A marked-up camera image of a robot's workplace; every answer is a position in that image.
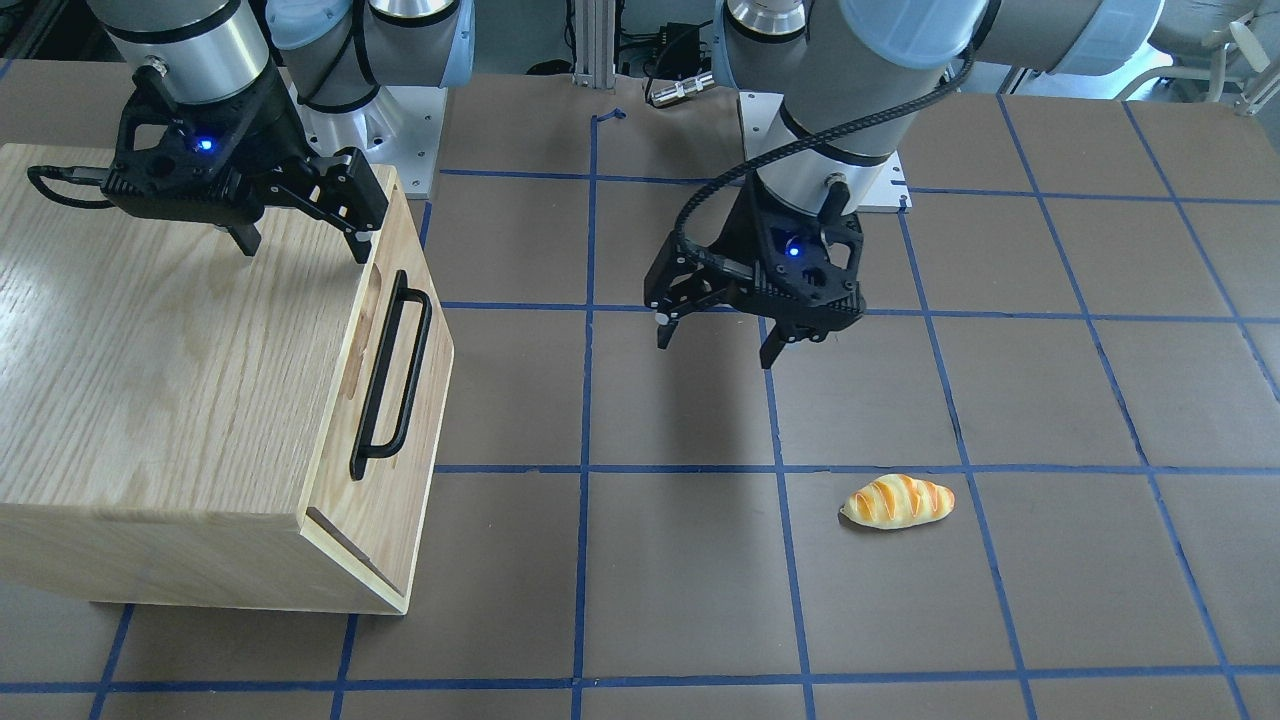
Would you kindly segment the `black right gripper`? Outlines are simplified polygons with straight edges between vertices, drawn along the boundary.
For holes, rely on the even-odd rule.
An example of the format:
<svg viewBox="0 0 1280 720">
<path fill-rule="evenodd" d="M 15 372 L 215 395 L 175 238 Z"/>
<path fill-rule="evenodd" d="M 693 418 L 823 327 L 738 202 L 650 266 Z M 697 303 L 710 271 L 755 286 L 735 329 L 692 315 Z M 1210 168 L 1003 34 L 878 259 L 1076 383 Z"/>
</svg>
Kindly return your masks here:
<svg viewBox="0 0 1280 720">
<path fill-rule="evenodd" d="M 159 70 L 140 68 L 116 136 L 102 195 L 132 217 L 225 225 L 247 258 L 268 202 L 335 227 L 357 264 L 385 220 L 389 200 L 360 149 L 315 156 L 276 65 L 230 97 L 178 102 Z"/>
</svg>

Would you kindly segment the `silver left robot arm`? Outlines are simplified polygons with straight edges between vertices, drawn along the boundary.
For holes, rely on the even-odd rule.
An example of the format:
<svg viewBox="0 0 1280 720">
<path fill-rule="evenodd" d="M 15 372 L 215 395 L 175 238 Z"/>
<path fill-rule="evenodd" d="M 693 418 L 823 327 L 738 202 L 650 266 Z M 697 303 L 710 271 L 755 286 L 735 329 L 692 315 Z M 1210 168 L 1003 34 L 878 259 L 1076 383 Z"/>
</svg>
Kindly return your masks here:
<svg viewBox="0 0 1280 720">
<path fill-rule="evenodd" d="M 718 85 L 778 94 L 763 150 L 681 208 L 644 282 L 666 348 L 730 306 L 773 320 L 771 368 L 867 307 L 858 215 L 916 114 L 977 61 L 1105 76 L 1151 36 L 1161 1 L 721 1 Z"/>
</svg>

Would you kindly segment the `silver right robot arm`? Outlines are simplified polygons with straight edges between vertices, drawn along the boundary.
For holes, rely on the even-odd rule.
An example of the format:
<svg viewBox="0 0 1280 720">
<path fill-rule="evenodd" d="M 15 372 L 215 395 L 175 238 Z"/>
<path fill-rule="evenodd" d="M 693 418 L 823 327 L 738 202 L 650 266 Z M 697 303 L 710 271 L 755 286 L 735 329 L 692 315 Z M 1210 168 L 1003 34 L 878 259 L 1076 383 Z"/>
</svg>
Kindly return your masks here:
<svg viewBox="0 0 1280 720">
<path fill-rule="evenodd" d="M 228 232 L 256 254 L 268 208 L 335 227 L 357 263 L 389 200 L 376 164 L 428 151 L 393 88 L 466 85 L 471 1 L 92 1 L 133 70 L 96 208 Z"/>
</svg>

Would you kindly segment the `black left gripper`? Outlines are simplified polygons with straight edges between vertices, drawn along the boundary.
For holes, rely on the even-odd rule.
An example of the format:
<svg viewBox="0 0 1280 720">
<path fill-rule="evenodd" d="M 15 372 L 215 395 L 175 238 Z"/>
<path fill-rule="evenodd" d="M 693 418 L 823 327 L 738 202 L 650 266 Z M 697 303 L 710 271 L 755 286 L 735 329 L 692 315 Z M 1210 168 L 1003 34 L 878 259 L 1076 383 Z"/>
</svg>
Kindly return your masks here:
<svg viewBox="0 0 1280 720">
<path fill-rule="evenodd" d="M 856 214 L 841 213 L 849 199 L 847 183 L 831 181 L 819 211 L 808 215 L 750 179 L 716 241 L 717 254 L 667 238 L 643 286 L 643 301 L 657 314 L 657 347 L 669 346 L 686 315 L 728 304 L 777 320 L 759 348 L 760 368 L 769 370 L 796 336 L 844 331 L 859 320 L 863 233 Z"/>
</svg>

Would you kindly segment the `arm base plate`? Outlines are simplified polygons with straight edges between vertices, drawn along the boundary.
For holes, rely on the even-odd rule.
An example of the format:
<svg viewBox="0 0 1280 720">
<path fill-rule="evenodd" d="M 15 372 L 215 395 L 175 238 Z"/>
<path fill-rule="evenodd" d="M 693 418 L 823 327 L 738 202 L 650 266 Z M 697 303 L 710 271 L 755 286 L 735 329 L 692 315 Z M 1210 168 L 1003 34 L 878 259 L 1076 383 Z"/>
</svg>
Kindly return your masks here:
<svg viewBox="0 0 1280 720">
<path fill-rule="evenodd" d="M 390 86 L 364 108 L 325 113 L 300 106 L 311 145 L 321 155 L 361 149 L 371 164 L 393 165 L 407 199 L 433 196 L 448 88 Z"/>
<path fill-rule="evenodd" d="M 758 158 L 803 137 L 799 126 L 781 111 L 783 99 L 781 94 L 739 94 L 746 159 Z M 838 181 L 847 186 L 850 193 L 845 214 L 896 213 L 913 205 L 897 152 L 878 165 L 864 167 L 840 161 L 810 149 L 767 164 L 756 173 L 765 188 L 781 202 L 812 215 L 820 210 L 831 187 Z"/>
</svg>

